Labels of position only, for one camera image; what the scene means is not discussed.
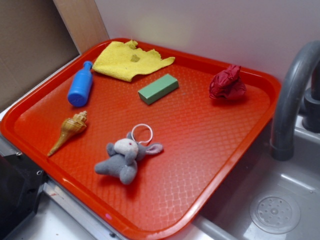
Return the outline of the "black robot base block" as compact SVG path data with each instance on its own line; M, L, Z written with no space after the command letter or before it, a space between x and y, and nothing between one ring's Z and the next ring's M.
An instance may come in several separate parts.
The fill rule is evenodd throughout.
M38 211L47 178L28 156L0 157L0 238L7 240Z

